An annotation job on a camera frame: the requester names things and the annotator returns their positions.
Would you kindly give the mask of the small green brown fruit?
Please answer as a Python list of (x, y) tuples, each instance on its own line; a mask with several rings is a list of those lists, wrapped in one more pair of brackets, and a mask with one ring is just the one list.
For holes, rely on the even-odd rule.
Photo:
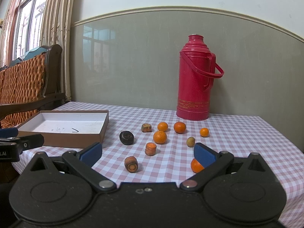
[(188, 147), (194, 147), (195, 145), (195, 138), (194, 137), (189, 137), (186, 141), (186, 144)]

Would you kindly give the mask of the dark round fruit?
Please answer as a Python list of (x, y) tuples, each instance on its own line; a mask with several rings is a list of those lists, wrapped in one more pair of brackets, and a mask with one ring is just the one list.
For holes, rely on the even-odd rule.
[(134, 135), (130, 131), (122, 131), (119, 138), (123, 145), (132, 145), (134, 143)]

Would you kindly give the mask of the large orange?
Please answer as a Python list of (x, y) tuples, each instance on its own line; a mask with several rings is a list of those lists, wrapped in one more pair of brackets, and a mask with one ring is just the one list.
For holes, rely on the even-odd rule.
[(156, 144), (165, 144), (167, 141), (167, 135), (164, 131), (157, 131), (153, 135), (153, 140)]

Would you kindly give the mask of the brown green cube fruit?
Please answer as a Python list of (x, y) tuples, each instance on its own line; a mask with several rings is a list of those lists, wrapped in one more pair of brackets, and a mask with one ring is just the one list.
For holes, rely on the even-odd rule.
[(142, 124), (141, 131), (143, 133), (152, 132), (152, 126), (151, 126), (151, 124), (149, 124), (149, 123)]

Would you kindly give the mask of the small orange far right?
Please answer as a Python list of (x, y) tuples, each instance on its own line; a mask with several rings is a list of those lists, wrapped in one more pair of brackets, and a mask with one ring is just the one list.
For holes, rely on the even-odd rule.
[(201, 128), (199, 133), (200, 133), (201, 137), (208, 137), (209, 136), (209, 129), (208, 128)]

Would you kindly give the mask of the brown cardboard box tray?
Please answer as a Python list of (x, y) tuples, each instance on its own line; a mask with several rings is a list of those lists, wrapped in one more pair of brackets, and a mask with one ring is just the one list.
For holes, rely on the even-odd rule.
[(19, 136), (42, 134), (44, 146), (83, 149), (103, 142), (108, 122), (108, 110), (40, 111), (17, 129)]

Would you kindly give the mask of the wooden sofa with orange cushion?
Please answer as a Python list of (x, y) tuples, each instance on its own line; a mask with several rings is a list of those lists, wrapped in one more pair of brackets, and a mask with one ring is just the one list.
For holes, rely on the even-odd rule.
[(58, 44), (41, 46), (1, 68), (1, 128), (15, 127), (65, 101)]

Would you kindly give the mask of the pink checkered tablecloth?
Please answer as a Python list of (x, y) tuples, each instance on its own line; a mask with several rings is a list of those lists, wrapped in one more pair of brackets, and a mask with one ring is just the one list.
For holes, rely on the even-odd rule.
[[(103, 142), (103, 156), (94, 169), (117, 183), (133, 182), (175, 182), (190, 177), (193, 173), (190, 162), (193, 149), (186, 145), (188, 137), (194, 137), (215, 151), (227, 150), (237, 157), (258, 152), (269, 164), (283, 185), (287, 194), (287, 205), (280, 220), (287, 227), (303, 227), (303, 153), (285, 136), (258, 116), (211, 114), (204, 121), (187, 121), (186, 131), (178, 134), (174, 123), (179, 121), (174, 111), (121, 107), (115, 105), (69, 102), (57, 111), (108, 110), (109, 122)], [(165, 144), (156, 144), (153, 135), (157, 125), (166, 122)], [(152, 132), (143, 133), (141, 126), (151, 124)], [(201, 137), (200, 129), (208, 128), (209, 136)], [(132, 145), (123, 145), (119, 135), (130, 131), (134, 135)], [(147, 156), (147, 143), (157, 146), (156, 154)], [(126, 170), (126, 157), (134, 156), (138, 170)]]

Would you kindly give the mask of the red thermos flask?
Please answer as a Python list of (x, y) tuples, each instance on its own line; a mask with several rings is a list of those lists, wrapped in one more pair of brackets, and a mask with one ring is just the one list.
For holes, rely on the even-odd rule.
[(224, 71), (201, 35), (190, 35), (179, 55), (176, 115), (186, 120), (206, 120), (214, 79), (223, 77)]

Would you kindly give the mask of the window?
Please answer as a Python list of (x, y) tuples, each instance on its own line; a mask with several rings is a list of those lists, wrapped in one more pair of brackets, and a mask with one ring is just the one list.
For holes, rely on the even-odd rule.
[(41, 45), (47, 0), (8, 0), (1, 24), (1, 67)]

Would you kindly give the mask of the beige curtain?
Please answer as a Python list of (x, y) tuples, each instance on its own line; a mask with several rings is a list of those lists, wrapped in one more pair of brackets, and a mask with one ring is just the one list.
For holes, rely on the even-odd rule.
[(40, 35), (41, 45), (58, 44), (62, 47), (60, 87), (70, 101), (70, 34), (74, 0), (46, 0)]

